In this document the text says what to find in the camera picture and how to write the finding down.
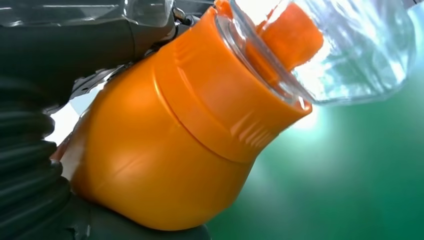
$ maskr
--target orange plastic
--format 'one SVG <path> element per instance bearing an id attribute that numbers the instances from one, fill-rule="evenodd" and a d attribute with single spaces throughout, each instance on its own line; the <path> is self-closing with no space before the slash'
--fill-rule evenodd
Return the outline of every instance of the orange plastic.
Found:
<path id="1" fill-rule="evenodd" d="M 210 8 L 98 95 L 62 158 L 78 195 L 153 229 L 204 224 L 233 203 L 264 147 L 311 111 L 256 79 L 215 16 Z"/>
<path id="2" fill-rule="evenodd" d="M 309 61 L 324 44 L 323 34 L 309 16 L 291 2 L 281 15 L 270 22 L 271 16 L 257 26 L 256 32 L 272 50 L 282 65 L 291 71 Z"/>
<path id="3" fill-rule="evenodd" d="M 228 0 L 220 1 L 221 5 L 229 7 Z M 275 21 L 270 21 L 275 11 L 278 11 L 278 6 L 268 14 L 266 20 L 256 26 L 256 33 L 285 69 L 290 72 L 295 67 L 309 61 L 321 49 L 324 37 L 297 4 L 289 3 Z M 246 45 L 246 55 L 262 78 L 276 91 L 279 91 L 280 95 L 285 95 L 286 93 L 278 87 L 280 84 L 278 74 L 269 66 L 262 53 L 249 42 Z"/>

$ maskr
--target plastic bottle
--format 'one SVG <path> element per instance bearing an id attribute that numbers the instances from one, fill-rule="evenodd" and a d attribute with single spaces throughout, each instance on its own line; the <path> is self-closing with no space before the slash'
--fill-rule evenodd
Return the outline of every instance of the plastic bottle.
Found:
<path id="1" fill-rule="evenodd" d="M 400 89 L 415 58 L 414 26 L 399 0 L 229 4 L 218 21 L 227 38 L 238 40 L 235 52 L 289 103 L 297 97 L 313 104 L 384 99 Z"/>

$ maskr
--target green background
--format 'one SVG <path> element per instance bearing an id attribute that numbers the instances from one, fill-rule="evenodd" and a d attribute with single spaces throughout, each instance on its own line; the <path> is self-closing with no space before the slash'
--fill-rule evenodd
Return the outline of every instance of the green background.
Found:
<path id="1" fill-rule="evenodd" d="M 208 224 L 212 239 L 424 240 L 422 9 L 410 12 L 419 54 L 405 88 L 384 102 L 315 108 L 284 131 Z"/>

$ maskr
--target orange elbow fitting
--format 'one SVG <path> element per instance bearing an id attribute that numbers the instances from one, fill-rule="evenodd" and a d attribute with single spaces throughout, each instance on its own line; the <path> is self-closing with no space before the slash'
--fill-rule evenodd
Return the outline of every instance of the orange elbow fitting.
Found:
<path id="1" fill-rule="evenodd" d="M 312 110 L 287 104 L 232 51 L 210 8 L 199 23 L 108 83 L 62 158 L 74 192 L 175 231 L 236 199 L 258 154 Z"/>

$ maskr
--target bottle neck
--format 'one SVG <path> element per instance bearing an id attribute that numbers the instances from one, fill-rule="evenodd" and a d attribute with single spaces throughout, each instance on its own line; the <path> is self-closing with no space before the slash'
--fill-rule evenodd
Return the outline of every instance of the bottle neck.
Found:
<path id="1" fill-rule="evenodd" d="M 215 24 L 226 46 L 259 81 L 286 104 L 304 109 L 305 100 L 298 91 L 302 87 L 246 22 L 217 14 Z"/>

